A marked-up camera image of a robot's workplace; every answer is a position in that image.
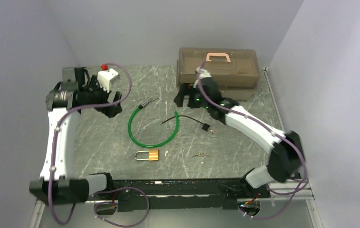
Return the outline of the brass padlock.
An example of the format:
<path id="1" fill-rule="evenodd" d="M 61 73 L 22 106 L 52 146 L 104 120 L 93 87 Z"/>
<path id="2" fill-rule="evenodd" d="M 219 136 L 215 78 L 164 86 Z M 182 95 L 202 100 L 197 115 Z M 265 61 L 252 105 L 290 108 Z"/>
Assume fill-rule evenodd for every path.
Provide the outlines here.
<path id="1" fill-rule="evenodd" d="M 137 151 L 135 153 L 136 161 L 158 161 L 159 160 L 159 149 L 152 148 L 144 151 Z"/>

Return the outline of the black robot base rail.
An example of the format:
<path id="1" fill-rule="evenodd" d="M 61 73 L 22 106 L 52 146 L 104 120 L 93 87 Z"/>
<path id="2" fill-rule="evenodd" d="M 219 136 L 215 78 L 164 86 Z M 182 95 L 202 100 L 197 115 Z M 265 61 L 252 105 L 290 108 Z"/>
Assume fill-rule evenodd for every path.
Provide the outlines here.
<path id="1" fill-rule="evenodd" d="M 250 190 L 240 178 L 114 180 L 117 193 L 93 194 L 88 202 L 113 200 L 119 212 L 142 209 L 238 209 L 240 204 L 268 199 L 265 186 Z"/>

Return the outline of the silver key bunch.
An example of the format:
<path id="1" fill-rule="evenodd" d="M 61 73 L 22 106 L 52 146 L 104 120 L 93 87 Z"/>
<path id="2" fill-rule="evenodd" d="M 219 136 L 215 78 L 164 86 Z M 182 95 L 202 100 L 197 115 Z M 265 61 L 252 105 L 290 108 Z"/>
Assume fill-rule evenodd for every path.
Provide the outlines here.
<path id="1" fill-rule="evenodd" d="M 206 153 L 197 153 L 196 155 L 193 155 L 193 157 L 209 157 Z"/>

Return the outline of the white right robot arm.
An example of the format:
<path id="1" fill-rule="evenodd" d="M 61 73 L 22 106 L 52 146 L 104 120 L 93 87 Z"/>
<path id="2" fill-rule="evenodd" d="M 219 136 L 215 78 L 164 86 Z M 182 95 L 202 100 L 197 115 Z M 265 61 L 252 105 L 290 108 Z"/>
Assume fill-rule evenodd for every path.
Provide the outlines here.
<path id="1" fill-rule="evenodd" d="M 224 97 L 211 77 L 181 84 L 174 103 L 183 106 L 186 96 L 188 107 L 205 108 L 213 119 L 240 131 L 269 154 L 266 165 L 251 169 L 240 179 L 244 196 L 252 197 L 259 187 L 274 181 L 283 183 L 300 167 L 305 168 L 301 139 L 296 132 L 286 133 L 259 120 L 237 101 Z"/>

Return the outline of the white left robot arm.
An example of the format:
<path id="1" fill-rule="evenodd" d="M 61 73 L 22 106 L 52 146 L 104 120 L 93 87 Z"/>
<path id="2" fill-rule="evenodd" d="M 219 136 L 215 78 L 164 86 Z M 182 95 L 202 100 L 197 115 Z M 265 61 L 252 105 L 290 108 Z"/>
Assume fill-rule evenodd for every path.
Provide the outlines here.
<path id="1" fill-rule="evenodd" d="M 112 106 L 105 104 L 112 91 L 113 82 L 119 73 L 102 65 L 101 70 L 90 76 L 86 67 L 65 67 L 62 81 L 46 96 L 49 119 L 49 138 L 46 158 L 39 180 L 29 183 L 29 191 L 46 205 L 76 204 L 88 200 L 96 193 L 107 200 L 115 193 L 113 179 L 108 172 L 90 174 L 84 178 L 75 177 L 73 153 L 76 129 L 81 116 L 79 106 L 94 108 L 108 118 L 122 112 L 120 92 L 114 95 Z"/>

